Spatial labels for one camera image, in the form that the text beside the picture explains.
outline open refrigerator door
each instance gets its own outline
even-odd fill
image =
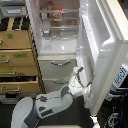
[[[97,112],[128,51],[128,21],[117,0],[81,0],[76,60],[81,83],[92,82],[84,95],[91,115]]]

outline label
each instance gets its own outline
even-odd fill
[[[1,55],[1,58],[6,58],[6,56],[5,55]]]
[[[13,13],[20,14],[21,13],[20,9],[11,9],[11,10],[7,10],[7,12],[9,14],[13,14]]]
[[[122,66],[116,78],[114,79],[113,85],[119,88],[123,83],[124,79],[126,78],[127,74],[128,71]]]
[[[26,53],[22,54],[13,54],[14,58],[28,58]]]
[[[22,14],[22,15],[26,15],[26,14],[27,14],[25,7],[22,7],[22,8],[21,8],[21,14]]]
[[[7,34],[9,39],[13,39],[13,35],[12,34]]]
[[[13,70],[13,68],[9,68],[9,70]]]

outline drawer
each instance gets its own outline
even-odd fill
[[[35,65],[32,50],[0,50],[1,66]]]
[[[23,49],[31,48],[27,30],[20,31],[1,31],[0,32],[0,49]]]
[[[73,68],[76,67],[76,60],[39,60],[39,66],[43,79],[64,79],[69,78]]]
[[[27,82],[0,82],[0,93],[40,92],[38,78]]]
[[[0,67],[0,77],[37,76],[36,65],[23,67]]]
[[[0,8],[4,17],[25,17],[27,15],[25,6],[3,6]]]
[[[68,84],[68,80],[43,80],[45,92],[58,91],[65,84]]]

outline white refrigerator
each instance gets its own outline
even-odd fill
[[[39,58],[74,56],[84,68],[81,83],[92,82],[85,108],[97,115],[121,65],[128,67],[128,20],[118,0],[26,0],[26,6]]]

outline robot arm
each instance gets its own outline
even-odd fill
[[[83,68],[75,67],[69,84],[59,91],[37,95],[34,102],[31,97],[20,100],[13,110],[11,128],[34,128],[41,119],[67,109],[73,102],[73,96],[89,95],[90,86],[83,87],[78,74]]]
[[[67,109],[73,102],[73,96],[81,96],[88,88],[79,82],[79,72],[83,68],[75,67],[70,76],[69,84],[64,85],[59,91],[40,94],[36,97],[36,108],[40,118],[45,118]]]

